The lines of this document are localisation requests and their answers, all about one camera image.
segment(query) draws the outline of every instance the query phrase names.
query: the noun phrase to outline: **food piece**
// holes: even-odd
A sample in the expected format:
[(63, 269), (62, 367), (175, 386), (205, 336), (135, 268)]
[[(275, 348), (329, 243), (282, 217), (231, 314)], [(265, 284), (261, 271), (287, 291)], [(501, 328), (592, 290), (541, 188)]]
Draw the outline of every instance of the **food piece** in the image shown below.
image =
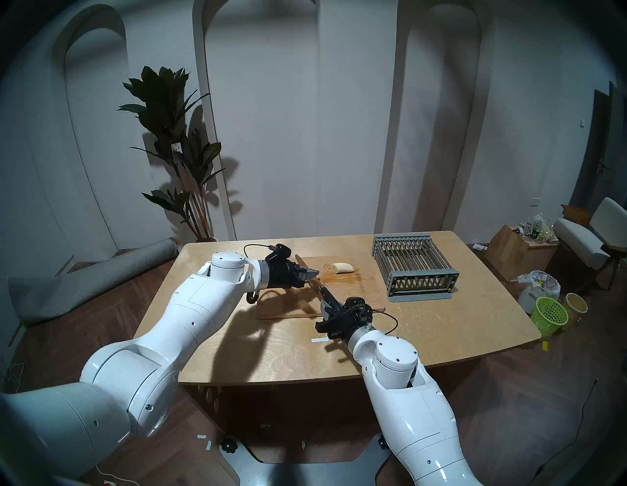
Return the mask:
[(335, 273), (352, 273), (355, 271), (352, 265), (348, 263), (334, 263), (331, 267)]

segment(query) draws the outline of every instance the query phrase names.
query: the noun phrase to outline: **metal grill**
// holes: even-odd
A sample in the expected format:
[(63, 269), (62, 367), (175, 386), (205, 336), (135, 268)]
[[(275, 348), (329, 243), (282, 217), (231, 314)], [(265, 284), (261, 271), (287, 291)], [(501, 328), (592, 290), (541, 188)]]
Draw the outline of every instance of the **metal grill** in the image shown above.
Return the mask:
[(451, 298), (460, 275), (427, 233), (376, 235), (372, 255), (391, 302)]

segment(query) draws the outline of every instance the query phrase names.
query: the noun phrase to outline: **cutting board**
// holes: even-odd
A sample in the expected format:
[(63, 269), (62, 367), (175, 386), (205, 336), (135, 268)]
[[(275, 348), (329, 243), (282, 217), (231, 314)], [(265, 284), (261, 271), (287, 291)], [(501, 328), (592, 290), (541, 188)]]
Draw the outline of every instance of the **cutting board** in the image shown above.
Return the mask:
[[(363, 297), (374, 310), (386, 309), (386, 299), (381, 295), (374, 279), (374, 272), (379, 271), (374, 257), (363, 253), (308, 256), (303, 260), (309, 268), (320, 270), (319, 279), (341, 304), (349, 297)], [(350, 263), (355, 272), (334, 273), (331, 265), (337, 262)], [(318, 317), (320, 315), (320, 300), (308, 284), (305, 284), (303, 288), (262, 290), (256, 305), (257, 319)]]

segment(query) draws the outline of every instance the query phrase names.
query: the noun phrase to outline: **white cushion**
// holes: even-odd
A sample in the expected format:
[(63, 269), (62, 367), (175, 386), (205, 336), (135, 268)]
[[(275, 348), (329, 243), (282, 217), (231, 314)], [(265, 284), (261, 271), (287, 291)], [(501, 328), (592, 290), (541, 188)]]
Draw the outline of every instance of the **white cushion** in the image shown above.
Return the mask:
[(553, 231), (590, 268), (599, 270), (609, 258), (605, 251), (601, 251), (603, 242), (592, 231), (577, 223), (559, 218), (553, 224)]
[(605, 198), (590, 219), (590, 226), (610, 245), (627, 246), (627, 211)]

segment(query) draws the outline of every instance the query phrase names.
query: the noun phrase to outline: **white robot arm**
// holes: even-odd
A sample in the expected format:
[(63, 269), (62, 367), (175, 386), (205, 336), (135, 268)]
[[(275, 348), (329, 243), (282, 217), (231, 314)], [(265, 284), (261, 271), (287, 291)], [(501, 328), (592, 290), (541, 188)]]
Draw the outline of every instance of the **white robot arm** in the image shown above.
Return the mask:
[[(180, 370), (224, 325), (244, 293), (252, 304), (263, 288), (302, 287), (318, 273), (290, 262), (289, 248), (269, 248), (273, 252), (265, 260), (214, 253), (174, 292), (148, 333), (99, 349), (79, 383), (3, 396), (34, 433), (31, 446), (52, 474), (75, 478), (129, 434), (151, 436), (172, 406)], [(363, 299), (340, 305), (322, 290), (325, 320), (316, 328), (335, 326), (329, 337), (343, 338), (362, 366), (383, 435), (416, 484), (478, 484), (463, 458), (453, 412), (415, 348), (374, 329)]]
[(461, 451), (455, 415), (408, 341), (373, 328), (372, 309), (344, 305), (321, 284), (318, 332), (342, 339), (361, 365), (372, 408), (391, 451), (419, 486), (480, 485)]

